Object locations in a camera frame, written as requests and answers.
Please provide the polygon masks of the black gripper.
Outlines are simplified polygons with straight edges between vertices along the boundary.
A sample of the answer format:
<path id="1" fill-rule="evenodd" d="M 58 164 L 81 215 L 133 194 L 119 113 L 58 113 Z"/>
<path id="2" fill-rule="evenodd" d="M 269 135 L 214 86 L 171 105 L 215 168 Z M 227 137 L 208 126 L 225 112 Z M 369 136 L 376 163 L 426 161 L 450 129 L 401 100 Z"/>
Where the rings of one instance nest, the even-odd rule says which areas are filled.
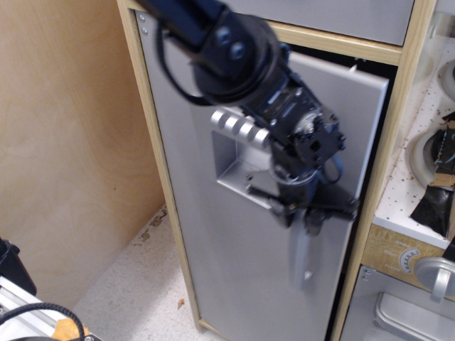
<path id="1" fill-rule="evenodd" d="M 306 229 L 312 237 L 331 216 L 353 221 L 358 214 L 358 200 L 339 185 L 323 183 L 318 173 L 290 180 L 270 170 L 259 170 L 247 173 L 245 180 L 247 190 L 266 199 L 283 227 L 291 227 L 295 214 L 305 211 Z"/>

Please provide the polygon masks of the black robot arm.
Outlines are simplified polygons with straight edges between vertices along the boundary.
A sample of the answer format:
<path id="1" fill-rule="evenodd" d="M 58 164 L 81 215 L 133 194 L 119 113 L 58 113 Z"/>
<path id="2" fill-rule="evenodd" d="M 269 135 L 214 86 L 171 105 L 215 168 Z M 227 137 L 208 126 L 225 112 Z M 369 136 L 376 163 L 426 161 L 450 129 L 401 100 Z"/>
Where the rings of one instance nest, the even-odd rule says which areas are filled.
<path id="1" fill-rule="evenodd" d="M 143 1 L 157 21 L 156 52 L 167 69 L 164 39 L 191 60 L 200 106 L 237 107 L 243 118 L 267 131 L 271 166 L 247 174 L 247 189 L 266 197 L 285 226 L 300 217 L 318 234 L 332 216 L 353 221 L 358 200 L 329 175 L 327 161 L 343 170 L 345 148 L 338 117 L 322 105 L 289 67 L 289 47 L 262 19 L 239 14 L 219 1 Z"/>

